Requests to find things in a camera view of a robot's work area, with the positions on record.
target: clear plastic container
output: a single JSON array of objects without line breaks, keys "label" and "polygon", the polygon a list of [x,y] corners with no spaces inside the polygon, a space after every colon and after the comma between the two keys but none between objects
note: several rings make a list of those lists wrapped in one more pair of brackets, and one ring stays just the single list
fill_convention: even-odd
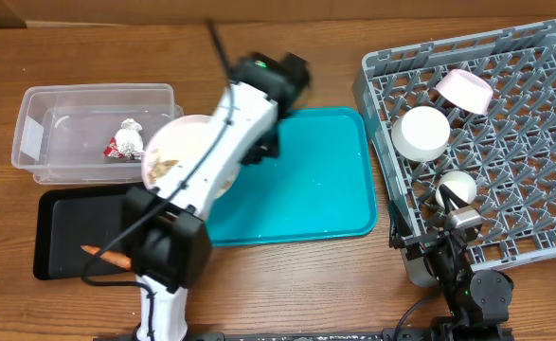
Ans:
[{"label": "clear plastic container", "polygon": [[90,84],[32,87],[25,92],[12,141],[12,166],[39,184],[141,181],[140,162],[103,151],[133,118],[143,142],[182,115],[168,84]]}]

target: teal tray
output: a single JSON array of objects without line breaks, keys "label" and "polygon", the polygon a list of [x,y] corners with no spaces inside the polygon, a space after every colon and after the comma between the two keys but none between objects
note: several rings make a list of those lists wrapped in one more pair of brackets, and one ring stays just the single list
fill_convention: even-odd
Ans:
[{"label": "teal tray", "polygon": [[280,156],[242,167],[206,224],[214,246],[357,237],[376,225],[364,122],[345,107],[296,111]]}]

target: orange carrot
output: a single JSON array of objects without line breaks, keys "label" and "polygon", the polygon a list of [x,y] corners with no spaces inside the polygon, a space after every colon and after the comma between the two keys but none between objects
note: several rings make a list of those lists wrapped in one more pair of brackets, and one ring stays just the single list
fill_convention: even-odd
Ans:
[{"label": "orange carrot", "polygon": [[[100,251],[100,247],[90,246],[90,245],[81,245],[82,250],[86,251],[87,253],[95,256],[98,251]],[[118,252],[107,251],[100,256],[102,260],[106,260],[107,262],[112,263],[115,266],[119,266],[124,270],[129,270],[131,267],[131,260],[126,255],[122,255]]]}]

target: gray dish rack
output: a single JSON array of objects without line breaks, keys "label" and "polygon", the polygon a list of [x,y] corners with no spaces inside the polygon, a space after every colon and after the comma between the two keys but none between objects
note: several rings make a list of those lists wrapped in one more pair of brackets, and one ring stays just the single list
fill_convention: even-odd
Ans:
[{"label": "gray dish rack", "polygon": [[[486,80],[489,113],[465,113],[435,90],[452,69]],[[556,20],[368,53],[353,85],[389,198],[415,235],[439,227],[434,195],[447,171],[471,174],[473,205],[484,226],[468,252],[475,270],[504,269],[556,257]],[[451,123],[447,151],[416,163],[394,149],[390,131],[413,107],[441,110]],[[417,285],[424,266],[404,258]]]}]

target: silver and red package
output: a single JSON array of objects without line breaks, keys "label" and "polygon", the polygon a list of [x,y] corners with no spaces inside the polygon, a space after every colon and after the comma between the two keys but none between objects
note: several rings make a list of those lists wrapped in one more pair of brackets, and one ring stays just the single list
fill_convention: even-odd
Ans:
[{"label": "silver and red package", "polygon": [[109,146],[105,148],[103,154],[113,158],[140,160],[144,152],[143,139],[138,133],[141,129],[143,129],[141,125],[132,118],[125,119],[122,122],[122,129],[111,138]]}]

